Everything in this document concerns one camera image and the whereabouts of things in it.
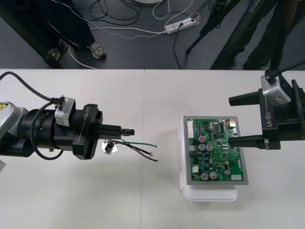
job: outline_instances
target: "white power strip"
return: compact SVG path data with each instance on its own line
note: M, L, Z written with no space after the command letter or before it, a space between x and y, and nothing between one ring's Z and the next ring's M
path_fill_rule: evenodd
M196 24L196 20L195 19L191 19L191 18L187 18L187 19L184 19L183 21L176 22L175 24L167 25L165 27L165 31L167 32L167 34L171 34L171 33L177 32L181 23L183 25L180 27L179 31L180 30L184 30L184 29L186 29L188 27L191 27L191 26L195 25Z

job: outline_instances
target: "white sneaker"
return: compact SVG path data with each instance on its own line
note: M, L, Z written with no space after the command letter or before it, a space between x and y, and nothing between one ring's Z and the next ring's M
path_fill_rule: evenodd
M93 45L87 48L90 48L92 55L96 59L100 59L106 55L106 51L97 42L93 43Z

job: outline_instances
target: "table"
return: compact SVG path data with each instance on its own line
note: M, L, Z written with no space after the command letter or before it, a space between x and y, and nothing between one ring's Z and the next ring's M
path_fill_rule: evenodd
M158 145L153 152L160 161L139 158L123 147L107 156L101 153L100 143L91 161L80 161L72 153L53 162L36 155L1 157L7 163L0 173L3 228L278 229L303 224L304 142L283 142L279 151L245 148L249 185L238 187L235 202L190 202L179 190L180 119L238 116L241 135L260 134L259 106L230 107L228 98L256 91L263 72L15 72L47 96L54 95L57 87L56 91L75 98L78 108L98 104L105 123L135 128L136 136L130 139ZM288 72L284 77L305 85L303 72ZM14 83L16 91L9 91L7 83ZM92 93L80 94L84 87ZM44 103L10 77L0 83L0 98L28 109Z

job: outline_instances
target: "circuit board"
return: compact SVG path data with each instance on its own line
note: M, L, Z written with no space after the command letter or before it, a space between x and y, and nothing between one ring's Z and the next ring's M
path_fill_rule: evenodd
M237 137L234 118L188 119L187 125L192 181L244 181L240 149L228 144Z

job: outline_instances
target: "floor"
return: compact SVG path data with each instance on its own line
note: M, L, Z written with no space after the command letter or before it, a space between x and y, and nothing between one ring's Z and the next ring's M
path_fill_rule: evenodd
M76 7L81 8L81 12L86 19L90 19L88 14L89 7L94 0L74 0ZM184 10L191 0L175 0L171 3L171 11ZM197 9L203 0L195 0L191 8L187 12L192 12ZM109 1L110 9L129 16L134 12L122 4L120 0ZM209 12L208 9L204 15L201 15L199 25L190 27L179 32L176 52L178 59L181 62L183 69L209 69L219 52L225 45L227 39L230 37L232 31L237 25L241 15L246 10L248 1L241 1L224 19L221 28L210 32L186 57L185 50L193 43L199 36L199 31L205 25ZM156 14L163 14L167 12L167 4L162 3L155 11ZM273 12L270 12L260 22L253 38L246 46L243 53L239 54L234 66L231 69L241 70L248 55L259 43L267 23L269 22ZM145 7L142 9L141 18L151 17L152 8ZM177 17L176 21L184 19L185 16ZM163 31L163 25L166 20L159 21L152 18L148 21L140 21L132 25L132 27L140 28L150 31ZM99 27L111 26L105 22L96 22ZM152 34L143 33L139 31L114 31L112 33L119 33L124 37L134 37L136 35L151 36ZM6 69L44 69L48 65L41 59L41 57L2 19L0 19L0 68ZM92 57L90 51L76 50L76 58L83 64L98 68L98 69L178 69L173 55L173 42L175 33L168 35L162 34L153 38L137 37L133 40L123 39L118 35L111 35L106 31L93 31L95 39L102 44L107 51L106 60L96 60ZM305 23L301 22L289 36L285 49L284 57L281 66L286 66L291 63L300 61L305 53L304 46L305 39ZM85 67L77 64L67 52L60 60L60 63L65 69L83 69ZM297 70L305 70L305 66L297 68Z

